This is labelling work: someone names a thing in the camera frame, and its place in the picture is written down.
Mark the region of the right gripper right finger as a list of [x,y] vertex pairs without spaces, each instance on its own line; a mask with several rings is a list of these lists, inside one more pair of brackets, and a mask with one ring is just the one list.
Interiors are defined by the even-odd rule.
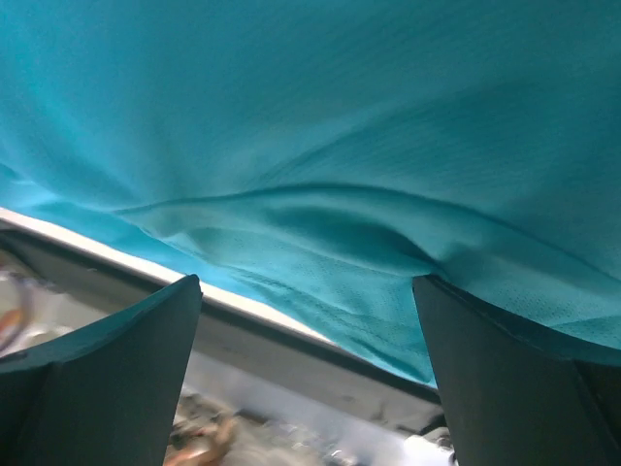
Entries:
[[619,464],[619,350],[437,277],[413,295],[459,464]]

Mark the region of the teal t shirt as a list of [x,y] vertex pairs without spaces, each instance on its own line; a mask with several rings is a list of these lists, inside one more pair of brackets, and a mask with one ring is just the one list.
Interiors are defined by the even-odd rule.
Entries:
[[616,1],[5,1],[1,205],[435,377],[439,275],[620,345]]

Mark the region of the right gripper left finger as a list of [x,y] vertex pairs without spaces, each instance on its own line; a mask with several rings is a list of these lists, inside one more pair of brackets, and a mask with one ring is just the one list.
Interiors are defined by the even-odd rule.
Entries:
[[201,307],[186,276],[2,357],[2,464],[162,464]]

